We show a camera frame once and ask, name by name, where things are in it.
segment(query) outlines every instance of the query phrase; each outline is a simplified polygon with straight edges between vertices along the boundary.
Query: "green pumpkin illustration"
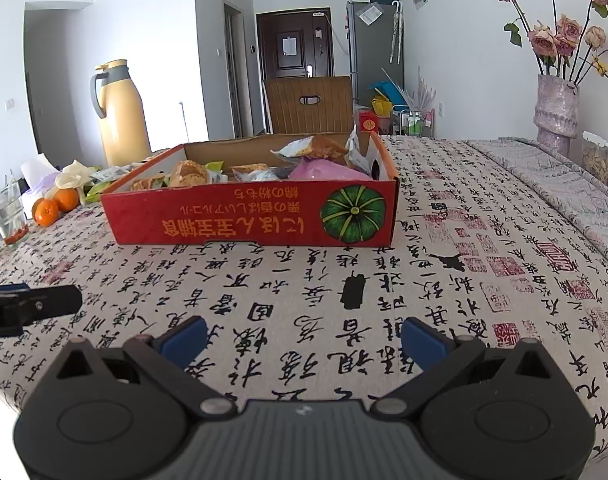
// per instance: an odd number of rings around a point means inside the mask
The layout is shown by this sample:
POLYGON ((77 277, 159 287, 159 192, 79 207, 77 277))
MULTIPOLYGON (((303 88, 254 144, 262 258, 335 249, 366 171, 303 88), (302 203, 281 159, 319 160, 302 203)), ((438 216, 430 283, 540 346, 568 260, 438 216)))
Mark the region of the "green pumpkin illustration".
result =
POLYGON ((386 202, 366 186, 348 186, 328 197, 321 210, 324 231, 345 244, 370 240, 382 229, 386 202))

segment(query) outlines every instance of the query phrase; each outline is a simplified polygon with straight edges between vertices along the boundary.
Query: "yellow thermos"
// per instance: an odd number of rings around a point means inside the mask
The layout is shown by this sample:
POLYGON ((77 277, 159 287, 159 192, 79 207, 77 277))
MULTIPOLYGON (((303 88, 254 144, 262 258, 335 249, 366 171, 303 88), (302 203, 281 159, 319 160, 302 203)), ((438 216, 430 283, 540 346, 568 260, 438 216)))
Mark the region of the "yellow thermos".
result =
POLYGON ((127 166, 151 155, 142 98, 125 59, 95 67, 90 98, 99 116, 101 142, 109 166, 127 166), (99 96, 97 81, 101 82, 99 96))

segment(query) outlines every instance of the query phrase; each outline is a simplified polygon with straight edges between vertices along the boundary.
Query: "thermos lid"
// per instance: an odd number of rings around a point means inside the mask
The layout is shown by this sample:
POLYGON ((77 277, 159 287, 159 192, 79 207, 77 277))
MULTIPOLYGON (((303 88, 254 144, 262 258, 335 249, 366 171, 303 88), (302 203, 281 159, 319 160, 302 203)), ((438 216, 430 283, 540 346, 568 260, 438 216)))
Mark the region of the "thermos lid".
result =
POLYGON ((109 68, 115 68, 116 66, 124 66, 126 64, 125 59, 116 59, 114 61, 109 61, 104 63, 103 65, 97 65, 95 70, 108 70, 109 68))

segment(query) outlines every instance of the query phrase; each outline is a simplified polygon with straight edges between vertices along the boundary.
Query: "gray ribbed panel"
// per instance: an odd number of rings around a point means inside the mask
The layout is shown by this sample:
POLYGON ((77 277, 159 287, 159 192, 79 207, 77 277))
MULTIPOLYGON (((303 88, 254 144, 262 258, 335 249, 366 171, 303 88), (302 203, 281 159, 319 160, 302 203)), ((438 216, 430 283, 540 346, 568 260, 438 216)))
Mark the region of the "gray ribbed panel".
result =
POLYGON ((251 401, 229 422, 204 424, 184 453, 149 480, 456 480, 401 423, 358 401, 251 401), (300 415, 305 406, 312 412, 300 415))

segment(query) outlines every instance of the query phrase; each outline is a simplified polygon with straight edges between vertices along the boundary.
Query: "gray refrigerator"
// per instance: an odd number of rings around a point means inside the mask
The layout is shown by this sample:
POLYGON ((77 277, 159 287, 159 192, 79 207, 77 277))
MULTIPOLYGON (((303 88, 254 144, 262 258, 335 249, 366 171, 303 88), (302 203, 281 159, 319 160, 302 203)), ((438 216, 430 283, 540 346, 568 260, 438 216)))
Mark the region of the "gray refrigerator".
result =
POLYGON ((401 63, 397 63, 397 45, 392 64, 390 63, 391 40, 395 7, 382 5, 384 14, 375 22, 367 25, 357 14, 371 4, 348 3, 349 44, 351 54, 351 79, 353 80, 353 103, 370 107, 377 95, 369 87, 386 80, 382 68, 393 81, 404 88, 404 45, 402 44, 401 63))

